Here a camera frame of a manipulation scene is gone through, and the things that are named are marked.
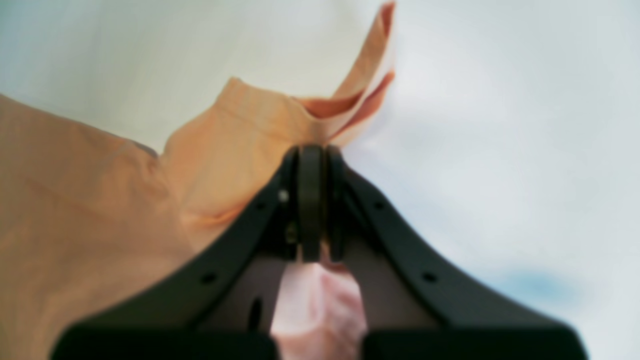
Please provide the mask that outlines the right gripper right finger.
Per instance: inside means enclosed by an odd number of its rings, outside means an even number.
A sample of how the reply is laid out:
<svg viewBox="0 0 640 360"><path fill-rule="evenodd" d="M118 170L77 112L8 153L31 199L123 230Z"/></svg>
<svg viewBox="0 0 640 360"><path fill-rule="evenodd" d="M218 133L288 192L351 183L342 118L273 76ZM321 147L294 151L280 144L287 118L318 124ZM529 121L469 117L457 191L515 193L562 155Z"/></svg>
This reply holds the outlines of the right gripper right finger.
<svg viewBox="0 0 640 360"><path fill-rule="evenodd" d="M571 326L483 285L441 256L377 187L326 150L330 259L355 278L362 360L585 360Z"/></svg>

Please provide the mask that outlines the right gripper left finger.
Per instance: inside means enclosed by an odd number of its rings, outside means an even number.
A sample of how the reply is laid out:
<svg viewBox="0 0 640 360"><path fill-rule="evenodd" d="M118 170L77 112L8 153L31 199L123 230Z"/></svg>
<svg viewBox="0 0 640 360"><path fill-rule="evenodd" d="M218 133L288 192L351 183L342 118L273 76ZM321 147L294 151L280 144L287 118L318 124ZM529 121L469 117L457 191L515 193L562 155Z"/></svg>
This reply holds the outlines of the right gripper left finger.
<svg viewBox="0 0 640 360"><path fill-rule="evenodd" d="M288 264L318 262L325 154L293 146L229 228L141 294L64 332L53 360L279 360L270 328Z"/></svg>

